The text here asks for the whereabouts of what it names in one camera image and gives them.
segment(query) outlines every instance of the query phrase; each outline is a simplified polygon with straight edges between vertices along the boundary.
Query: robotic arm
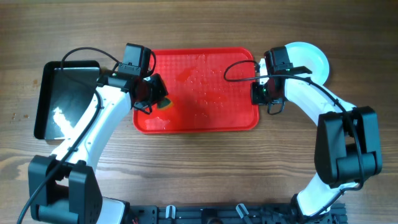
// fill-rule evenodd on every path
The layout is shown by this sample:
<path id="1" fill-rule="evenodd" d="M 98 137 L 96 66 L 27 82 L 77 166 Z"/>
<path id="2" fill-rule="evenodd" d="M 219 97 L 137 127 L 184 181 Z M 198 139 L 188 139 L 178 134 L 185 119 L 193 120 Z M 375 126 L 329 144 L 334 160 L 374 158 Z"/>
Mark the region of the robotic arm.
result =
<path id="1" fill-rule="evenodd" d="M 380 173 L 382 162 L 375 112 L 369 107 L 355 108 L 323 86 L 321 88 L 324 91 L 321 91 L 315 85 L 309 85 L 302 80 L 278 77 L 280 74 L 311 77 L 308 68 L 293 67 L 287 49 L 280 47 L 266 52 L 265 59 L 261 60 L 260 72 L 262 76 L 267 75 L 267 78 L 252 83 L 252 102 L 268 105 L 269 113 L 272 105 L 280 103 L 280 113 L 285 101 L 292 101 L 318 126 L 315 146 L 317 173 L 304 190 L 293 196 L 290 204 L 247 208 L 243 204 L 236 208 L 176 208 L 172 205 L 157 208 L 130 206 L 128 202 L 103 197 L 95 179 L 95 169 L 112 132 L 131 108 L 150 113 L 151 106 L 167 95 L 158 74 L 142 76 L 148 70 L 148 50 L 142 46 L 128 44 L 123 63 L 119 65 L 119 72 L 105 73 L 98 80 L 97 91 L 100 98 L 93 97 L 75 126 L 75 132 L 66 136 L 66 140 L 50 157 L 33 158 L 28 173 L 30 195 L 67 154 L 94 115 L 97 101 L 101 101 L 102 108 L 97 118 L 75 152 L 66 159 L 62 168 L 45 185 L 30 206 L 34 220 L 80 224 L 252 224 L 279 221 L 327 223 L 326 220 L 332 217 L 331 204 L 345 190 L 355 189 L 358 183 L 361 185 L 361 170 L 365 179 Z M 342 108 L 336 105 L 336 101 L 332 100 L 330 95 L 338 99 Z M 351 121 L 355 125 L 355 133 L 349 128 Z M 357 153 L 355 145 L 345 143 L 345 136 L 353 134 L 358 135 L 360 154 Z M 69 179 L 69 186 L 57 185 L 56 180 L 65 177 Z"/>

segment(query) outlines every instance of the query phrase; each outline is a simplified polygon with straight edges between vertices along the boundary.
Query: white plate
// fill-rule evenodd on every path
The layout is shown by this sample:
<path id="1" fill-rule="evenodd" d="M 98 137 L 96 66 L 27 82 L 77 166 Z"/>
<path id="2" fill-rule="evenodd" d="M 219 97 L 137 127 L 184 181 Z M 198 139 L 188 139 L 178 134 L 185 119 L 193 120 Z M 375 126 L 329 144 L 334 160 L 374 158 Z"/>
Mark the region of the white plate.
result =
<path id="1" fill-rule="evenodd" d="M 306 66 L 312 71 L 311 80 L 323 85 L 329 77 L 329 62 L 326 55 L 316 46 L 305 42 L 285 45 L 293 67 Z"/>

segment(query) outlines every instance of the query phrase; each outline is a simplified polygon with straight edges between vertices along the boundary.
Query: table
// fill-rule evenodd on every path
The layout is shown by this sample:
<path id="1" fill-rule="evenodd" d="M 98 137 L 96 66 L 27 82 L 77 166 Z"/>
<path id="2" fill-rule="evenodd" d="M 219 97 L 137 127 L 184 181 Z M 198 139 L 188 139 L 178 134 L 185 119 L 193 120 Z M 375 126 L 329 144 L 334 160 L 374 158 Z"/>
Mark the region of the table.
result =
<path id="1" fill-rule="evenodd" d="M 398 4 L 394 1 L 3 1 L 0 5 L 0 217 L 15 223 L 28 199 L 27 167 L 59 141 L 33 128 L 43 66 L 76 47 L 121 58 L 127 42 L 152 49 L 243 46 L 256 60 L 289 42 L 327 55 L 326 86 L 378 114 L 383 170 L 349 192 L 350 223 L 398 220 Z M 112 67 L 106 56 L 78 52 Z M 277 116 L 261 107 L 251 131 L 144 135 L 126 116 L 96 176 L 102 194 L 135 205 L 288 202 L 315 173 L 316 127 L 292 103 Z M 33 223 L 30 215 L 26 223 Z"/>

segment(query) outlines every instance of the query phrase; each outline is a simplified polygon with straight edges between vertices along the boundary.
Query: red tray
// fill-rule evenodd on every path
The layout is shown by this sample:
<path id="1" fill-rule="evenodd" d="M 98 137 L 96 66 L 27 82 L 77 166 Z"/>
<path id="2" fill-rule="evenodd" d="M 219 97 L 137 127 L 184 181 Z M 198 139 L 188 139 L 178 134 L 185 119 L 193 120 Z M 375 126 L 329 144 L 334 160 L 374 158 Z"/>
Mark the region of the red tray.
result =
<path id="1" fill-rule="evenodd" d="M 253 60 L 242 47 L 154 50 L 155 73 L 164 80 L 171 100 L 151 115 L 134 113 L 135 127 L 146 134 L 242 131 L 259 121 L 258 105 L 251 104 L 251 82 L 227 82 L 225 69 L 240 60 Z M 229 78 L 253 77 L 253 64 L 243 63 Z"/>

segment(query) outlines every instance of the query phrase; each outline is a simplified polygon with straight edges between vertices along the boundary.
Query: wooden surface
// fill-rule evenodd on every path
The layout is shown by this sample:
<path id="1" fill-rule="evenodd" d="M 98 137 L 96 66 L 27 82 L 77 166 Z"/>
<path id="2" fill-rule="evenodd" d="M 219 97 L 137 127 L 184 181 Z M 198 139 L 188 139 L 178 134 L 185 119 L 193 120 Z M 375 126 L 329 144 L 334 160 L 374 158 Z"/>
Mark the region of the wooden surface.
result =
<path id="1" fill-rule="evenodd" d="M 325 52 L 331 91 L 379 116 L 383 170 L 341 199 L 350 223 L 398 222 L 397 1 L 14 2 L 21 4 L 0 5 L 0 223 L 15 223 L 28 199 L 29 161 L 59 144 L 33 137 L 47 62 L 82 46 L 121 58 L 127 42 L 152 49 L 243 46 L 259 60 L 295 41 Z M 93 52 L 71 58 L 113 65 Z M 130 114 L 96 176 L 104 196 L 134 205 L 288 202 L 315 173 L 315 134 L 292 103 L 277 116 L 262 107 L 252 131 L 233 133 L 146 136 Z"/>

